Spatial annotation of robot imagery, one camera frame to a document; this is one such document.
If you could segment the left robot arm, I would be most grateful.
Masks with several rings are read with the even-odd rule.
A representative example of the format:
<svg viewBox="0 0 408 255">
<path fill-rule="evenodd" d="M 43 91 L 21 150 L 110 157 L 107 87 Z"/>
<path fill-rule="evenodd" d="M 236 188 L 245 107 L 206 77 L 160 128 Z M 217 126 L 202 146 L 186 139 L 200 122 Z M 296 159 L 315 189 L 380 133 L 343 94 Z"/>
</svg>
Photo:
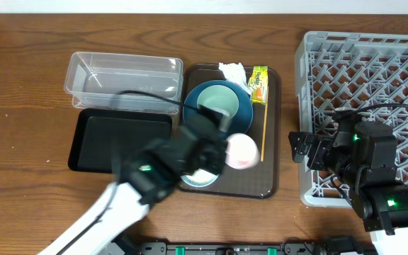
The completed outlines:
<svg viewBox="0 0 408 255">
<path fill-rule="evenodd" d="M 182 176 L 203 170 L 219 175 L 229 113 L 202 106 L 169 140 L 153 140 L 135 156 L 115 163 L 115 180 L 43 254 L 98 254 L 119 234 L 170 196 Z"/>
</svg>

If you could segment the black plastic tray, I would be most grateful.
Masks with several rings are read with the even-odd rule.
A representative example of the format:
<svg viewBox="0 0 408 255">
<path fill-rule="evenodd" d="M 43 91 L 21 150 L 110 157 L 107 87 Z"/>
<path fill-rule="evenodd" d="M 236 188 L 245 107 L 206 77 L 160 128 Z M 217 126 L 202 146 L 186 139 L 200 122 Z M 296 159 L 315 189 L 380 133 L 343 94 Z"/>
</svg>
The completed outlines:
<svg viewBox="0 0 408 255">
<path fill-rule="evenodd" d="M 171 137 L 164 114 L 87 108 L 80 112 L 69 153 L 72 171 L 110 174 L 114 159 L 129 159 L 155 139 Z"/>
</svg>

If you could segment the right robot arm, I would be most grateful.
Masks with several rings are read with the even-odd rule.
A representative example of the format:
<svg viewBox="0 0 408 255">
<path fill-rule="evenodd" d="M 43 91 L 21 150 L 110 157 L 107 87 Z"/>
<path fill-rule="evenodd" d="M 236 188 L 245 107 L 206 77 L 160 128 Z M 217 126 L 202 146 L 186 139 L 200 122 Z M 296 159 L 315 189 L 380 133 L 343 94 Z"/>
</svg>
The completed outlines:
<svg viewBox="0 0 408 255">
<path fill-rule="evenodd" d="M 292 159 L 315 171 L 330 171 L 348 186 L 340 192 L 371 235 L 378 254 L 408 254 L 408 185 L 396 179 L 397 138 L 384 123 L 357 110 L 337 111 L 333 136 L 290 132 Z"/>
</svg>

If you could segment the right wooden chopstick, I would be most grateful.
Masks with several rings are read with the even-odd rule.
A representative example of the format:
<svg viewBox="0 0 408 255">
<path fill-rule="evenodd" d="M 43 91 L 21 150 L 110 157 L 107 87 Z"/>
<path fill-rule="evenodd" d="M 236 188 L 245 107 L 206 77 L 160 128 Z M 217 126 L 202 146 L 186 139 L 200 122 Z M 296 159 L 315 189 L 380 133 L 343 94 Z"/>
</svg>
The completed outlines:
<svg viewBox="0 0 408 255">
<path fill-rule="evenodd" d="M 262 140 L 261 140 L 261 153 L 260 153 L 260 161 L 261 162 L 263 162 L 264 154 L 265 154 L 267 117 L 268 117 L 268 103 L 265 103 L 264 104 L 264 115 L 263 115 L 263 132 L 262 132 Z"/>
</svg>

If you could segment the pink cup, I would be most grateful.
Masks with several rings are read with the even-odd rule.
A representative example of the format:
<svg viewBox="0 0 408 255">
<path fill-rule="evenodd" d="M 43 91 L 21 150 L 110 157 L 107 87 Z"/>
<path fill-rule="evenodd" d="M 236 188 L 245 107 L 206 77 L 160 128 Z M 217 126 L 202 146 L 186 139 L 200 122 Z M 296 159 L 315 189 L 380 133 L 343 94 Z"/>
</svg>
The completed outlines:
<svg viewBox="0 0 408 255">
<path fill-rule="evenodd" d="M 260 152 L 250 136 L 236 133 L 227 138 L 225 163 L 233 169 L 248 169 L 260 162 Z"/>
</svg>

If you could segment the yellow green snack wrapper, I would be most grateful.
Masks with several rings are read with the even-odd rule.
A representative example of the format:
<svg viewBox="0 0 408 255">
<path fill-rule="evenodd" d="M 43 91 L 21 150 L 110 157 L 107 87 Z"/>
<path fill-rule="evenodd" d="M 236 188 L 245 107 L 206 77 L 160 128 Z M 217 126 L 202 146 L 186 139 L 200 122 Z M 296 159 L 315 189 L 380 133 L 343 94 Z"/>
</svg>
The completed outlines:
<svg viewBox="0 0 408 255">
<path fill-rule="evenodd" d="M 253 103 L 267 103 L 268 95 L 268 67 L 255 66 L 248 81 Z"/>
</svg>

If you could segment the grey dishwasher rack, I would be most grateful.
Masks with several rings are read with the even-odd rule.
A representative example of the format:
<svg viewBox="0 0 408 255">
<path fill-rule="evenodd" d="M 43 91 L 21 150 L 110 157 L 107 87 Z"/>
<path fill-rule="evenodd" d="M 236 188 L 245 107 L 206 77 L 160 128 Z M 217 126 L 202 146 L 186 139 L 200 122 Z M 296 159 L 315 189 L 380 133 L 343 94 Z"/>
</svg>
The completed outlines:
<svg viewBox="0 0 408 255">
<path fill-rule="evenodd" d="M 295 53 L 300 130 L 332 136 L 337 108 L 374 110 L 364 120 L 397 138 L 396 178 L 408 185 L 408 35 L 311 31 Z"/>
</svg>

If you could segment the clear plastic bin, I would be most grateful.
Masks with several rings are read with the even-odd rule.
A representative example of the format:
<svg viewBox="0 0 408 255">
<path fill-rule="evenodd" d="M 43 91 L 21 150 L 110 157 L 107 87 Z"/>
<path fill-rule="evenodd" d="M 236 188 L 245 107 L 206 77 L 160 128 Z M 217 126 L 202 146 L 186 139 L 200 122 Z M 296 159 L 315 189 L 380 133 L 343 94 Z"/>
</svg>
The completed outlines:
<svg viewBox="0 0 408 255">
<path fill-rule="evenodd" d="M 183 62 L 179 58 L 103 52 L 75 52 L 68 66 L 64 90 L 76 108 L 114 108 L 124 111 L 177 115 L 179 106 L 137 94 L 133 90 L 181 100 Z"/>
</svg>

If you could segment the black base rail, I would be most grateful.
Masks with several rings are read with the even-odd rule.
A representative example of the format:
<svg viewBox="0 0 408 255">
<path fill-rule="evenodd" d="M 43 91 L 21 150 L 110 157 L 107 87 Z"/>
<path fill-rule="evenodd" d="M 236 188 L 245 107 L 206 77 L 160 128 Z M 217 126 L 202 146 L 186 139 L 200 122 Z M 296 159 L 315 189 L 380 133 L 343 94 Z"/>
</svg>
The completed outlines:
<svg viewBox="0 0 408 255">
<path fill-rule="evenodd" d="M 186 244 L 145 242 L 136 244 L 118 237 L 102 252 L 106 255 L 377 255 L 372 245 L 363 246 L 352 236 L 326 237 L 320 243 L 290 237 L 280 244 Z"/>
</svg>

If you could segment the light blue rice bowl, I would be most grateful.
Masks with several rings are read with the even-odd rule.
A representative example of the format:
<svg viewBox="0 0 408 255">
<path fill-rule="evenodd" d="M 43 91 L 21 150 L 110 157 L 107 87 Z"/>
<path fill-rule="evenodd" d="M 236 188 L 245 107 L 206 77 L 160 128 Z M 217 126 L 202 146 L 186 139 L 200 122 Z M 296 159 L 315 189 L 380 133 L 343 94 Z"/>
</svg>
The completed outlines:
<svg viewBox="0 0 408 255">
<path fill-rule="evenodd" d="M 195 171 L 193 175 L 184 175 L 181 177 L 181 179 L 189 186 L 202 188 L 215 182 L 218 177 L 218 175 L 214 175 L 208 171 L 199 169 Z"/>
</svg>

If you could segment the blue plate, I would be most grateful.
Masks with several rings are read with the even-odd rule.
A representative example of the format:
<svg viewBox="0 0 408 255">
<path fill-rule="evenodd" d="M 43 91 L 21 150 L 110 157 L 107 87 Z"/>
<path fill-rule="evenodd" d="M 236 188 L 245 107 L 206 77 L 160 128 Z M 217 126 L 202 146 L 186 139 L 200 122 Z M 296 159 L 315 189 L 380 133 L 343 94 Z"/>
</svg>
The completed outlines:
<svg viewBox="0 0 408 255">
<path fill-rule="evenodd" d="M 229 122 L 227 123 L 227 128 L 222 133 L 222 136 L 226 138 L 235 133 L 246 133 L 254 119 L 254 109 L 248 94 L 238 85 L 230 81 L 212 80 L 199 84 L 186 96 L 184 103 L 187 106 L 201 108 L 202 106 L 198 106 L 197 104 L 198 96 L 200 92 L 212 85 L 223 85 L 231 88 L 239 99 L 239 110 L 233 118 L 228 117 L 227 120 Z"/>
</svg>

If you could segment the crumpled white tissue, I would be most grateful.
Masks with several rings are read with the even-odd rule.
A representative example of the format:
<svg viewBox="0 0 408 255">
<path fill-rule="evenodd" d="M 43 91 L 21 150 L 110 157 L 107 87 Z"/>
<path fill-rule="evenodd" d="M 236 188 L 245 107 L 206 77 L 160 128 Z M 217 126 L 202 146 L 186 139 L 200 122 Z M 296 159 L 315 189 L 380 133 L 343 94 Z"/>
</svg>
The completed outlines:
<svg viewBox="0 0 408 255">
<path fill-rule="evenodd" d="M 247 85 L 246 71 L 241 62 L 228 64 L 220 62 L 218 64 L 218 69 L 223 73 L 227 81 L 235 83 L 243 89 L 245 93 L 249 96 L 251 95 L 252 90 Z"/>
</svg>

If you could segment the brown serving tray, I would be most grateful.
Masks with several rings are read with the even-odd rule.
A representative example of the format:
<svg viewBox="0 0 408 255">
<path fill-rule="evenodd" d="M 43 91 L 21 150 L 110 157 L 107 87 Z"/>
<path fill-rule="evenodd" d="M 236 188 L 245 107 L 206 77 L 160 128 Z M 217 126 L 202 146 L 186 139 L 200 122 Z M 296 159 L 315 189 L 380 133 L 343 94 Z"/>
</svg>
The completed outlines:
<svg viewBox="0 0 408 255">
<path fill-rule="evenodd" d="M 248 169 L 226 166 L 222 174 L 209 186 L 196 188 L 185 182 L 179 189 L 190 193 L 206 193 L 220 196 L 267 199 L 278 188 L 279 157 L 278 139 L 281 137 L 281 78 L 276 71 L 268 69 L 268 117 L 266 126 L 264 161 Z M 254 104 L 254 120 L 247 130 L 261 151 L 264 121 L 264 105 Z"/>
</svg>

